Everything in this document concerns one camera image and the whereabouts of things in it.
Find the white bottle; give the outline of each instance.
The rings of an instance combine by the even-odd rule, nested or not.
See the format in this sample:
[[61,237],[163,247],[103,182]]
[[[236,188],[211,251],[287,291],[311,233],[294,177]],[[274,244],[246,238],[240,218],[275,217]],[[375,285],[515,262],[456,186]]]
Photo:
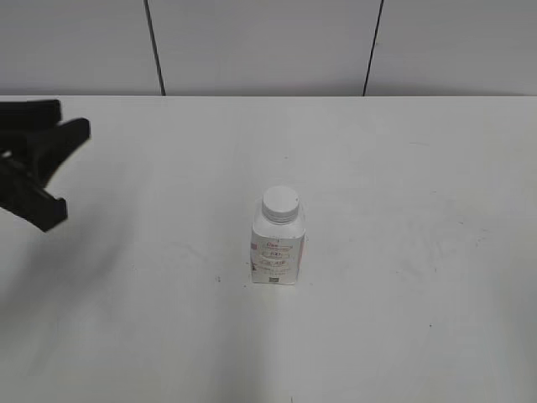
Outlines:
[[254,283],[296,282],[304,249],[304,224],[296,191],[275,186],[264,193],[252,225],[250,259]]

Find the bottle label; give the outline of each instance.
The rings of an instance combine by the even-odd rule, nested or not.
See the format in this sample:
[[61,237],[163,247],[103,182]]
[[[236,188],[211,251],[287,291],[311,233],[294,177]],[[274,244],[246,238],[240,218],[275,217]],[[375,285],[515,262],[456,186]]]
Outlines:
[[252,231],[250,259],[253,281],[294,284],[303,249],[304,235],[299,238],[267,238]]

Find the white bottle cap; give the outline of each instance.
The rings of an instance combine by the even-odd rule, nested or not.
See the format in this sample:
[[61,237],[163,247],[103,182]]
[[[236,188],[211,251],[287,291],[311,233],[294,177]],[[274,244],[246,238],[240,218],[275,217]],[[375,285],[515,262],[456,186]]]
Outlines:
[[299,215],[299,195],[287,186],[275,186],[267,189],[263,195],[261,211],[263,215],[276,224],[287,224]]

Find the white wall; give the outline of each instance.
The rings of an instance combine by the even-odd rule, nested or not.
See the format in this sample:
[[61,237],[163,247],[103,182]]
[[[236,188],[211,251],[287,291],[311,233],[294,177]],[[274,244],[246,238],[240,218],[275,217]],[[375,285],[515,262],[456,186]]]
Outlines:
[[169,94],[361,95],[378,0],[153,0]]
[[368,95],[537,94],[535,0],[386,0]]
[[[149,0],[171,95],[361,95],[380,0]],[[368,95],[537,95],[537,1],[386,0]],[[143,0],[0,1],[0,94],[160,94]]]
[[2,94],[159,94],[141,0],[2,0],[0,55]]

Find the table surface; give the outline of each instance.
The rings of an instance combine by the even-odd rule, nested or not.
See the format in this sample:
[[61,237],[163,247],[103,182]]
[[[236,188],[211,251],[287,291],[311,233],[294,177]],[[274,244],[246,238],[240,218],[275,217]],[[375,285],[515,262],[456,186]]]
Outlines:
[[[537,98],[60,99],[92,138],[67,222],[0,213],[2,401],[537,401]],[[277,184],[296,286],[250,279]]]

